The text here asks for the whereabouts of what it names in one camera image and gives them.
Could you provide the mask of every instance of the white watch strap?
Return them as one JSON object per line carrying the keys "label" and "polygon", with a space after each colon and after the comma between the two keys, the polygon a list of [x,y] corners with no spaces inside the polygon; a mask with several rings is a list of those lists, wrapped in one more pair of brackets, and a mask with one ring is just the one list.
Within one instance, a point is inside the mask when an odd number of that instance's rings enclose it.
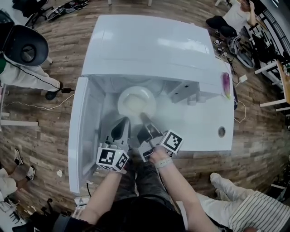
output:
{"label": "white watch strap", "polygon": [[163,159],[159,162],[157,162],[155,165],[155,168],[159,169],[159,168],[163,168],[169,164],[173,163],[172,159],[170,157]]}

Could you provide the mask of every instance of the gray pants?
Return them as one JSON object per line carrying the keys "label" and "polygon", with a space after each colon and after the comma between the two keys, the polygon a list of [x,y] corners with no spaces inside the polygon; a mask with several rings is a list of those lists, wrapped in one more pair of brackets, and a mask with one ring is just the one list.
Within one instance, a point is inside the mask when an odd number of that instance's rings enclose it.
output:
{"label": "gray pants", "polygon": [[115,201],[137,197],[135,183],[137,185],[139,196],[151,194],[161,197],[169,202],[171,201],[170,196],[167,194],[160,181],[156,168],[151,162],[141,163],[135,170],[133,161],[130,159],[126,164],[126,170],[127,173],[123,174],[120,181]]}

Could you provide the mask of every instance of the person's left arm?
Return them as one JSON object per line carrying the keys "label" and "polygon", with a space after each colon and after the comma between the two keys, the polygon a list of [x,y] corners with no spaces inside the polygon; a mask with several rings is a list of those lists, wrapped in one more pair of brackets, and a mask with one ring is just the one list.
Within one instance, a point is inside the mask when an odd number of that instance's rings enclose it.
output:
{"label": "person's left arm", "polygon": [[250,19],[248,21],[248,24],[254,27],[257,21],[256,21],[256,15],[255,15],[255,5],[252,1],[250,1],[250,8],[251,8],[251,11],[250,11]]}
{"label": "person's left arm", "polygon": [[95,225],[99,218],[111,209],[121,177],[121,173],[109,172],[90,198],[80,216],[81,220]]}

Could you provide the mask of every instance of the white shorts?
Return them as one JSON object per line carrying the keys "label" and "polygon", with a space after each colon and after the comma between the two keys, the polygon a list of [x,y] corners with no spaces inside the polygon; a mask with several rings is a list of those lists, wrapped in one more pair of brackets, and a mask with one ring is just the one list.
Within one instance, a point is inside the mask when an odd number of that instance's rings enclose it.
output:
{"label": "white shorts", "polygon": [[17,190],[16,182],[10,178],[5,169],[0,169],[0,192],[3,198],[14,193]]}

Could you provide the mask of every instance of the striped shirt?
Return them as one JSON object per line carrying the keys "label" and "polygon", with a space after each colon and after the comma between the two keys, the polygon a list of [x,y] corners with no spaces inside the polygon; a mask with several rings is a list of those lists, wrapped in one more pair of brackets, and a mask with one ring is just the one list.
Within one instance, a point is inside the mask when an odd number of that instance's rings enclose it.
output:
{"label": "striped shirt", "polygon": [[229,228],[242,232],[253,227],[258,232],[279,232],[290,217],[290,207],[256,191],[248,196],[229,219]]}

